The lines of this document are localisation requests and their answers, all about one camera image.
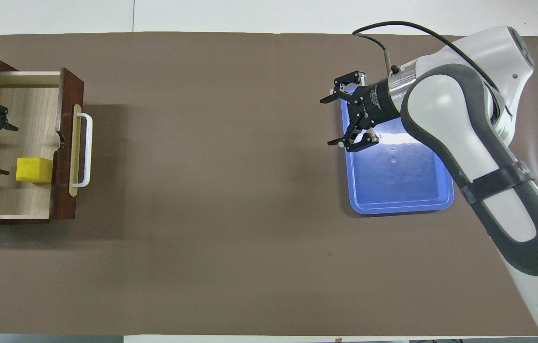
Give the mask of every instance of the wooden drawer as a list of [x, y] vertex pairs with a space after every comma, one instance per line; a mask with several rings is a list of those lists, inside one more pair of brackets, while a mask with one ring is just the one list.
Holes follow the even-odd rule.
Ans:
[[[80, 120], [74, 108], [82, 106], [83, 90], [84, 82], [66, 68], [22, 72], [0, 61], [0, 104], [8, 107], [9, 122], [19, 127], [0, 131], [0, 169], [10, 171], [0, 175], [0, 224], [74, 219], [76, 197], [70, 189], [71, 170], [73, 180], [78, 175], [78, 143], [73, 143], [72, 134]], [[20, 157], [53, 160], [51, 183], [17, 182]]]

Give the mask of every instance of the blue tray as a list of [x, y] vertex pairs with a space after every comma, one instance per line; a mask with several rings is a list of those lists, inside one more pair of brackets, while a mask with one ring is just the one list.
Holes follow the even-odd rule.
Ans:
[[[341, 101], [343, 129], [349, 124]], [[453, 179], [430, 148], [409, 135], [402, 121], [374, 128], [380, 143], [345, 152], [349, 201], [360, 214], [436, 211], [453, 204]]]

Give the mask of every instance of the wooden box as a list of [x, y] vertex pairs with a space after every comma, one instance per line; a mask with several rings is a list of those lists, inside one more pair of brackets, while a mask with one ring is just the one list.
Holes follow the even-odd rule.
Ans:
[[[73, 127], [80, 120], [75, 105], [82, 106], [83, 89], [84, 82], [66, 68], [23, 72], [0, 61], [0, 104], [8, 107], [9, 122], [19, 127], [0, 131], [0, 169], [10, 172], [0, 175], [0, 224], [74, 219], [76, 197], [71, 195], [71, 184], [78, 178], [79, 144], [73, 141], [78, 135]], [[52, 160], [51, 183], [17, 182], [20, 157]]]

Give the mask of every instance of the yellow sponge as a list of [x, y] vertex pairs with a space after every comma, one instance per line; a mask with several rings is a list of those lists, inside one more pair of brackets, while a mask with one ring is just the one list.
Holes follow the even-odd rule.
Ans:
[[18, 182], [50, 183], [53, 178], [53, 161], [44, 158], [17, 158]]

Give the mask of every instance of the brown table surface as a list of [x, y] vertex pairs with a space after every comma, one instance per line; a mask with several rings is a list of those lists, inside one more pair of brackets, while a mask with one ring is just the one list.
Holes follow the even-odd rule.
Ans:
[[[388, 35], [393, 63], [435, 52]], [[538, 176], [536, 72], [515, 154]], [[0, 333], [537, 335], [458, 193], [443, 211], [349, 206], [336, 76], [384, 76], [348, 35], [0, 36], [19, 70], [66, 67], [94, 118], [77, 219], [0, 227]]]

